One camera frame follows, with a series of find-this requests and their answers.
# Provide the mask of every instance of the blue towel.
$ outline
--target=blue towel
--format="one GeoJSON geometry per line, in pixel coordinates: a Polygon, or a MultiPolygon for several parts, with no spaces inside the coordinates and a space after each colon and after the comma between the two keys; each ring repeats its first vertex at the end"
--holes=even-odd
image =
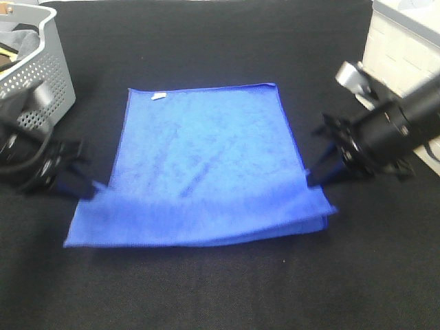
{"type": "Polygon", "coordinates": [[[213,246],[322,230],[276,85],[129,90],[109,187],[80,201],[65,247],[213,246]]]}

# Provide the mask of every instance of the perforated basket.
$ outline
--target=perforated basket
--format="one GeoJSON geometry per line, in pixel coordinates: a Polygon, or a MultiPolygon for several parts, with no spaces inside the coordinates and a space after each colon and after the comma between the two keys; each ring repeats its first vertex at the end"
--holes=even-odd
{"type": "Polygon", "coordinates": [[[38,28],[39,47],[13,67],[0,74],[0,93],[7,95],[24,88],[35,80],[44,80],[50,89],[50,102],[37,106],[19,117],[27,129],[45,131],[49,118],[56,124],[75,102],[70,79],[54,17],[56,10],[37,5],[0,3],[0,21],[24,23],[38,28]]]}

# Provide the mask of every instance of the gray plastic basket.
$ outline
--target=gray plastic basket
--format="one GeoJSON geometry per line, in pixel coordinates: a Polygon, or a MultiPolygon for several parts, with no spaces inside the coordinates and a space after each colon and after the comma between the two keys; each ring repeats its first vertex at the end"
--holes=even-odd
{"type": "Polygon", "coordinates": [[[56,10],[37,5],[0,3],[0,13],[0,21],[38,28],[39,47],[0,74],[0,93],[7,95],[35,80],[44,80],[50,90],[49,102],[36,105],[19,117],[22,127],[44,132],[48,118],[55,125],[75,102],[74,87],[55,25],[56,10]]]}

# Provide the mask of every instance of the black table surface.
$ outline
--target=black table surface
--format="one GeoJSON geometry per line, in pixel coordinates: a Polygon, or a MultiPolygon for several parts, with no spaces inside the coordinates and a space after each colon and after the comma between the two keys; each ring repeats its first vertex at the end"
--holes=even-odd
{"type": "MultiPolygon", "coordinates": [[[[306,166],[334,79],[362,58],[370,0],[48,3],[76,90],[56,127],[106,182],[127,89],[276,83],[306,166]]],[[[329,229],[212,248],[63,249],[76,200],[0,196],[1,329],[438,329],[440,179],[325,188],[329,229]]]]}

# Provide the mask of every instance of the folded towel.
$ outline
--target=folded towel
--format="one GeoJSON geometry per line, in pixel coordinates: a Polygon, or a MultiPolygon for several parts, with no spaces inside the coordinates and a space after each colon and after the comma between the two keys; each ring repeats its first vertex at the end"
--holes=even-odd
{"type": "Polygon", "coordinates": [[[321,230],[276,85],[129,90],[109,187],[80,201],[71,246],[212,246],[321,230]]]}

